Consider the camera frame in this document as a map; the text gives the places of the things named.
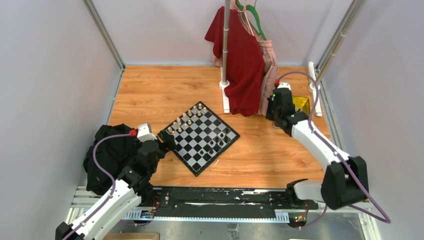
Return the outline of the black and white chessboard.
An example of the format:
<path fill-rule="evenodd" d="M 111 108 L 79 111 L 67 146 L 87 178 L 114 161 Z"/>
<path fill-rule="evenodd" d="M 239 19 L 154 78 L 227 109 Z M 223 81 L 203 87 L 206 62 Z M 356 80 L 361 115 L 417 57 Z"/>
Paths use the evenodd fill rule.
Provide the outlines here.
<path fill-rule="evenodd" d="M 172 151 L 196 177 L 240 138 L 202 101 L 183 112 L 158 136 L 162 140 L 173 137 Z"/>

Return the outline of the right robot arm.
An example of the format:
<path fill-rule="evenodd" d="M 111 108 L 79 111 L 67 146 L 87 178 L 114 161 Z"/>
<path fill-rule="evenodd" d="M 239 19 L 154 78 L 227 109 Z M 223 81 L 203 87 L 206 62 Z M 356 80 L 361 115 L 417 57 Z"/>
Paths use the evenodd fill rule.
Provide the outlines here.
<path fill-rule="evenodd" d="M 337 210 L 367 199 L 365 160 L 340 150 L 316 128 L 309 115 L 296 109 L 289 83 L 281 82 L 273 89 L 266 118 L 301 143 L 325 170 L 322 181 L 304 178 L 287 184 L 285 201 L 290 208 L 298 209 L 311 200 Z"/>

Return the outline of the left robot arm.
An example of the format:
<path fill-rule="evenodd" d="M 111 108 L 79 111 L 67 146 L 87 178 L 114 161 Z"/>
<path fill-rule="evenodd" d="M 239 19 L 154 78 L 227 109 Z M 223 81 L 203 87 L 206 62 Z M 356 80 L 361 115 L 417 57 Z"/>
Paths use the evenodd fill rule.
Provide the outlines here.
<path fill-rule="evenodd" d="M 106 136 L 94 145 L 92 156 L 97 168 L 111 180 L 111 187 L 82 216 L 70 224 L 62 222 L 55 230 L 57 240 L 102 240 L 122 218 L 138 205 L 149 206 L 153 201 L 152 175 L 166 153 L 176 148 L 173 130 L 152 133 L 151 125 L 143 123 L 128 133 Z M 98 147 L 114 138 L 135 137 L 141 142 L 135 159 L 114 178 L 97 161 Z"/>

